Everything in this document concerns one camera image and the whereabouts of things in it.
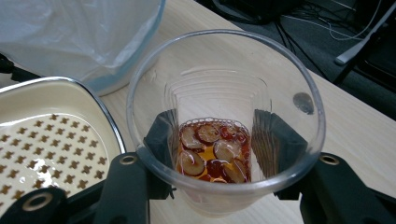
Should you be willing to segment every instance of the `perforated tray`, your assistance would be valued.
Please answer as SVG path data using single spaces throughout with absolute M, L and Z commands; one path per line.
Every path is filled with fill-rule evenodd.
M 124 151 L 104 105 L 76 81 L 50 77 L 0 89 L 0 215 L 34 189 L 71 196 L 105 179 Z

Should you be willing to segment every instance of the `amber liquid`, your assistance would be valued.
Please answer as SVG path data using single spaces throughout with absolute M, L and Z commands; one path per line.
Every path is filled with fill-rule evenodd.
M 180 125 L 177 155 L 177 170 L 183 175 L 218 183 L 251 181 L 250 135 L 237 121 L 197 119 Z

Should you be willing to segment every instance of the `table surface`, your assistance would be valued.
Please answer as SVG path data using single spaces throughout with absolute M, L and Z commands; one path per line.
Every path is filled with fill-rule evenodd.
M 206 29 L 240 30 L 192 0 L 168 0 L 155 43 L 187 32 Z M 396 121 L 316 74 L 325 107 L 327 132 L 323 151 L 348 162 L 370 188 L 396 197 Z M 133 143 L 126 126 L 124 87 L 102 100 L 116 121 L 128 150 Z M 223 218 L 202 217 L 177 197 L 174 200 L 150 201 L 151 223 L 303 223 L 298 201 L 280 201 L 267 195 L 249 208 Z

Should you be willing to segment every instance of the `white plastic bag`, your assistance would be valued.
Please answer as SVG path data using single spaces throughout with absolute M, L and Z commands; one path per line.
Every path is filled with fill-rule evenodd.
M 163 7 L 164 0 L 0 0 L 0 52 L 40 76 L 100 91 L 125 79 Z

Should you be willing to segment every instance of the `clear plastic cup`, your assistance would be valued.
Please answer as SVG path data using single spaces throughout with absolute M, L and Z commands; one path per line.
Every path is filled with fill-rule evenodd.
M 212 183 L 177 171 L 180 125 L 213 119 L 247 128 L 248 183 Z M 152 51 L 131 79 L 127 121 L 148 169 L 210 217 L 297 182 L 317 161 L 325 136 L 323 105 L 303 64 L 274 40 L 234 30 L 181 35 Z

